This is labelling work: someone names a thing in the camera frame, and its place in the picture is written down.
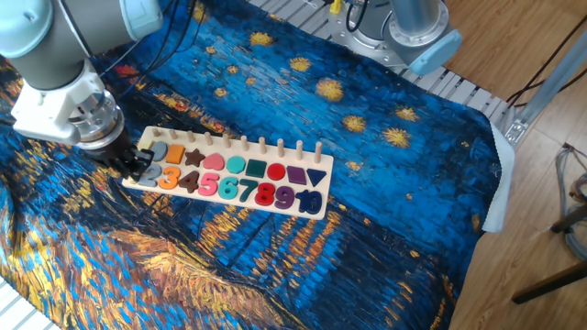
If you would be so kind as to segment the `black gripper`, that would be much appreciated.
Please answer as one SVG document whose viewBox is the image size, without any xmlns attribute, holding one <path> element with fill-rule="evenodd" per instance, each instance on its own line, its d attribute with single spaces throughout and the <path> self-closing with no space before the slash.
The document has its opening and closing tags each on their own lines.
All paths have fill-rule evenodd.
<svg viewBox="0 0 587 330">
<path fill-rule="evenodd" d="M 138 150 L 124 128 L 118 137 L 105 147 L 86 149 L 84 153 L 92 160 L 117 170 L 123 178 L 138 181 L 152 163 L 154 152 Z"/>
</svg>

